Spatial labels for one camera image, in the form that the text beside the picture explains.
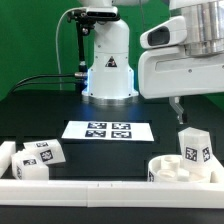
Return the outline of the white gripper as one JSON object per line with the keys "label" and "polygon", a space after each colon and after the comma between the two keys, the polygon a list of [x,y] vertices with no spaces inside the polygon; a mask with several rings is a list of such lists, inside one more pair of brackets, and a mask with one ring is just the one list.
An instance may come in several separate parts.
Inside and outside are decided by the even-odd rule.
{"label": "white gripper", "polygon": [[171,17],[140,36],[145,52],[138,62],[141,95],[146,99],[170,97],[180,124],[184,109],[175,96],[224,92],[224,53],[188,56],[183,45],[186,39],[184,17]]}

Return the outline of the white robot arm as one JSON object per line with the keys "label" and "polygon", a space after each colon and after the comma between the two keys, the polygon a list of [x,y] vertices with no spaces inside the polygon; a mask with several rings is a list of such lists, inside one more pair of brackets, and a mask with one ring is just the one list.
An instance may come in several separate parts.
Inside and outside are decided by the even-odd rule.
{"label": "white robot arm", "polygon": [[224,92],[224,0],[168,0],[169,18],[136,38],[118,7],[138,0],[79,1],[94,23],[85,100],[167,98],[183,119],[182,96]]}

